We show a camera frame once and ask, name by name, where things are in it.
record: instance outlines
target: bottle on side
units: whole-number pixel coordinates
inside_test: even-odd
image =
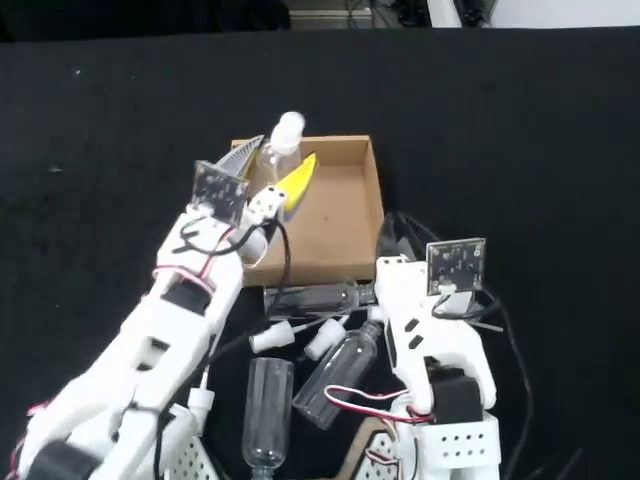
[[[368,320],[358,330],[352,330],[327,352],[293,400],[293,406],[318,427],[327,430],[340,409],[324,395],[328,385],[357,387],[378,354],[376,339],[382,324]],[[347,400],[349,394],[334,394]]]
[[[277,294],[276,288],[266,288],[264,291],[265,311],[270,311],[274,317],[344,314],[376,301],[372,283],[358,285],[355,282],[342,282],[287,287],[282,291],[276,306],[271,308]]]

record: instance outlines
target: perforated metal bracket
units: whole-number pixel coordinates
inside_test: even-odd
[[[420,427],[420,456],[429,469],[456,469],[499,465],[498,420],[484,413],[481,422]]]
[[[365,449],[387,458],[396,457],[396,445],[391,436],[383,431],[373,432]],[[364,450],[352,480],[397,480],[398,465],[380,465],[364,455]]]
[[[198,437],[192,437],[184,452],[167,469],[164,480],[221,480]]]

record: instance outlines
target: bottle cap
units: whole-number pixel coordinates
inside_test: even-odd
[[[342,340],[346,333],[346,330],[338,320],[330,318],[322,324],[313,340],[304,347],[304,353],[311,360],[318,361],[327,350]]]
[[[205,388],[192,388],[189,391],[188,406],[193,416],[196,418],[198,436],[202,435],[207,415],[213,405],[216,394]]]
[[[249,338],[253,353],[260,353],[270,348],[284,347],[295,342],[295,332],[289,322],[278,322],[267,330]]]
[[[291,155],[300,146],[304,117],[298,112],[287,112],[271,132],[271,148],[280,155]]]
[[[367,307],[367,320],[373,320],[376,322],[384,322],[386,316],[384,310],[380,305],[369,305]]]

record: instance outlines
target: plastic bottle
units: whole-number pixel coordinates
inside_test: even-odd
[[[278,183],[302,164],[300,141],[304,123],[304,117],[298,112],[287,112],[280,117],[255,160],[250,176],[249,197]]]
[[[378,354],[376,339],[381,331],[381,323],[369,320],[360,329],[348,332],[327,352],[293,399],[293,406],[318,427],[327,430],[340,409],[324,396],[325,387],[357,387]],[[349,397],[346,393],[336,393],[336,396],[342,400]]]
[[[264,291],[265,311],[270,311],[270,314],[275,317],[349,313],[355,308],[376,301],[373,284],[358,285],[355,282],[342,282],[285,288],[276,307],[269,310],[277,291],[275,288],[267,288]]]
[[[268,480],[289,446],[293,364],[279,358],[251,362],[242,433],[242,456],[254,480]]]

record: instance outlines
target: upside-down bottle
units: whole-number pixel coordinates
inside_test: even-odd
[[[253,480],[269,480],[287,456],[293,364],[279,358],[251,362],[242,433],[242,456]]]
[[[287,112],[280,117],[252,167],[249,197],[275,185],[302,164],[300,141],[304,123],[304,117],[298,112]]]

